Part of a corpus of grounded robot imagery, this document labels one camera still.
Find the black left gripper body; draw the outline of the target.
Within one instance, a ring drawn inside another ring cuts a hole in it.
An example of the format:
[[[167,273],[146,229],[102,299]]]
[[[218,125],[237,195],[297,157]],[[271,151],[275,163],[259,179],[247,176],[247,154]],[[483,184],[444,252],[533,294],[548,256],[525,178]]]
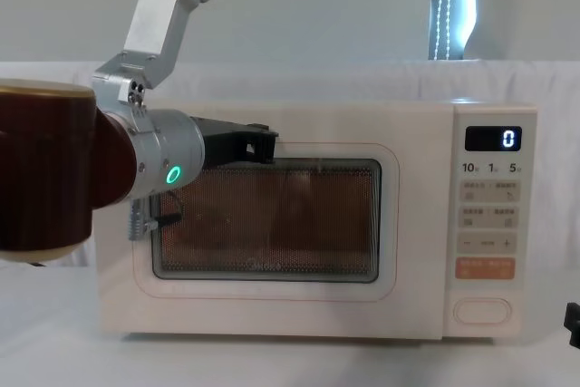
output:
[[[204,141],[204,168],[235,162],[271,164],[278,133],[263,124],[192,117]]]

